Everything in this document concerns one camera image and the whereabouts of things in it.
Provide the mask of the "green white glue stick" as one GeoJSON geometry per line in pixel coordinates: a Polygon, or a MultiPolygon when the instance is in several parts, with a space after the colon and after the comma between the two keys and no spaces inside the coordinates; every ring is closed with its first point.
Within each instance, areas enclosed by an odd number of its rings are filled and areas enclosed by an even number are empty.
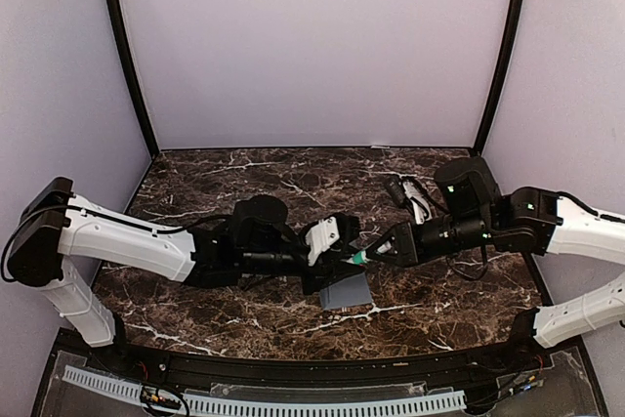
{"type": "Polygon", "coordinates": [[[353,254],[349,259],[345,259],[345,262],[355,266],[364,266],[370,262],[367,257],[366,251],[361,250],[353,254]]]}

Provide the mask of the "grey-blue paper envelope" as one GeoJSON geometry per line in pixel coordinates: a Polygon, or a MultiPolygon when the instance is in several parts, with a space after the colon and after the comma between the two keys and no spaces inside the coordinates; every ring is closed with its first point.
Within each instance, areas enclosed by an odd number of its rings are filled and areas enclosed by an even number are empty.
{"type": "Polygon", "coordinates": [[[372,296],[364,273],[350,276],[324,287],[319,292],[324,311],[340,310],[372,303],[372,296]]]}

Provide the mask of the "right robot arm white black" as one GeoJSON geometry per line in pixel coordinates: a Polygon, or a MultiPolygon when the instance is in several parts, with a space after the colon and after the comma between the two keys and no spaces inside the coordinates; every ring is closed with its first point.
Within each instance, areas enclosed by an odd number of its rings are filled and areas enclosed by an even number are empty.
{"type": "MultiPolygon", "coordinates": [[[[434,175],[447,212],[421,225],[393,226],[364,258],[401,268],[423,265],[465,250],[580,255],[624,262],[624,217],[584,203],[565,191],[522,187],[500,192],[481,157],[453,160],[434,175]]],[[[572,300],[518,313],[498,362],[518,372],[549,349],[574,336],[624,320],[624,278],[572,300]]]]}

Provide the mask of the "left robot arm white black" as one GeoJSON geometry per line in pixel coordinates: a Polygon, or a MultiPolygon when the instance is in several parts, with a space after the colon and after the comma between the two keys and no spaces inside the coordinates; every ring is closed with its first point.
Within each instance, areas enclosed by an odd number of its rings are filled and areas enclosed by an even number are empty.
{"type": "Polygon", "coordinates": [[[301,232],[287,224],[286,204],[270,195],[235,203],[186,227],[122,215],[54,178],[22,211],[1,254],[1,277],[42,292],[117,374],[138,365],[121,318],[105,307],[71,257],[92,258],[163,276],[200,289],[234,286],[245,275],[294,276],[304,294],[363,273],[352,261],[359,220],[334,213],[301,232]]]}

